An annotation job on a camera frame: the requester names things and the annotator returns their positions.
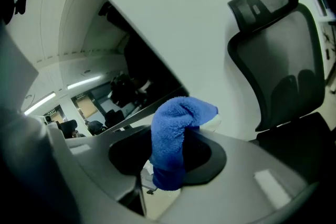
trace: ceiling light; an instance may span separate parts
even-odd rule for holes
[[[94,77],[94,78],[91,78],[91,79],[87,79],[87,80],[83,80],[83,81],[80,81],[80,82],[77,82],[77,83],[74,83],[74,84],[71,84],[68,86],[68,90],[74,88],[74,87],[77,87],[77,86],[81,86],[85,83],[89,83],[91,81],[95,81],[95,80],[98,80],[100,79],[102,76],[98,76],[98,77]]]
[[[37,109],[39,106],[43,105],[45,102],[49,101],[51,98],[55,97],[56,94],[53,92],[47,97],[43,98],[41,101],[38,101],[36,104],[34,104],[31,108],[27,109],[24,113],[25,115],[28,115],[32,113],[35,109]]]

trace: white curved panel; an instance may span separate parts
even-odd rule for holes
[[[107,21],[106,17],[95,14],[83,43],[85,51],[116,49],[125,32]]]
[[[41,4],[42,0],[27,0],[24,15],[14,15],[6,27],[19,49],[33,64],[45,59],[41,41]]]
[[[62,55],[81,52],[91,21],[104,0],[66,0],[61,19]]]
[[[58,55],[58,37],[66,0],[42,0],[41,37],[46,59]]]

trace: black object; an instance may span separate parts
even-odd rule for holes
[[[118,123],[117,125],[111,127],[112,132],[119,130],[120,128],[127,128],[127,126],[129,126],[130,124],[143,119],[149,115],[152,115],[153,113],[155,113],[155,111],[166,101],[168,101],[169,99],[172,99],[174,97],[181,97],[181,96],[189,96],[189,93],[187,92],[187,90],[181,86],[179,88],[177,88],[176,90],[170,92],[169,94],[163,96],[162,98],[158,99],[157,101],[151,103],[150,105],[146,106],[144,109],[138,111],[137,113],[131,115],[130,117],[128,117],[127,119],[125,119],[124,121]]]
[[[72,133],[77,128],[77,122],[75,120],[66,121],[60,123],[59,126],[65,138],[72,138]]]
[[[231,0],[232,9],[241,32],[250,33],[286,16],[298,0]]]
[[[120,83],[116,83],[117,87],[111,85],[111,100],[115,104],[122,108],[127,104],[126,102],[132,102],[135,98],[134,90],[145,85],[148,80],[152,82],[152,85],[146,90],[148,94],[144,106],[152,104],[181,86],[165,64],[113,5],[109,2],[104,3],[99,15],[107,15],[110,23],[129,34],[124,55],[133,87],[127,83],[123,87]]]
[[[48,123],[49,123],[49,122],[52,122],[52,120],[51,120],[51,117],[50,117],[50,116],[46,116],[46,117],[45,117],[45,119],[46,119],[46,122],[48,122]]]
[[[240,32],[228,44],[229,55],[258,99],[261,121],[256,131],[304,116],[324,99],[321,48],[309,10],[299,4],[272,22],[252,33]]]
[[[151,154],[149,129],[116,142],[109,150],[111,163],[121,173],[135,176],[140,174]],[[210,182],[223,170],[226,154],[216,142],[196,134],[193,130],[187,130],[183,142],[183,160],[186,170],[183,185],[201,185]]]
[[[112,91],[111,100],[120,108],[136,100],[136,88],[125,74],[114,77],[110,85]]]
[[[327,15],[327,11],[326,11],[326,8],[325,8],[325,6],[323,4],[323,1],[322,0],[317,0],[317,2],[319,4],[319,6],[320,6],[320,9],[322,11],[323,16],[326,16]]]
[[[331,131],[331,137],[334,141],[336,141],[336,127]]]
[[[26,12],[26,1],[27,0],[3,0],[3,5],[6,8],[2,8],[2,17],[4,19],[5,24],[9,24],[10,20],[12,19],[13,13],[15,14],[20,13],[24,14]]]
[[[91,121],[91,122],[86,121],[86,124],[88,125],[88,131],[92,135],[99,135],[107,130],[107,128],[99,121]]]
[[[319,183],[304,206],[288,220],[290,223],[315,223],[334,212],[330,197],[336,194],[336,136],[331,134],[316,112],[257,135],[261,148],[295,170],[308,184]]]
[[[122,122],[124,119],[125,117],[121,110],[115,112],[113,109],[111,109],[105,115],[105,126],[107,128],[111,128],[117,125],[119,122]]]

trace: blue towel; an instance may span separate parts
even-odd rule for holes
[[[168,100],[152,121],[153,183],[163,190],[177,190],[185,175],[182,143],[186,127],[199,127],[218,114],[217,107],[193,97]]]

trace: mesh chair back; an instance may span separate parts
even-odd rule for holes
[[[318,33],[309,10],[299,4],[274,24],[228,45],[260,106],[256,131],[304,116],[324,99],[324,71]]]
[[[240,31],[251,33],[286,16],[298,0],[232,0],[228,5]]]

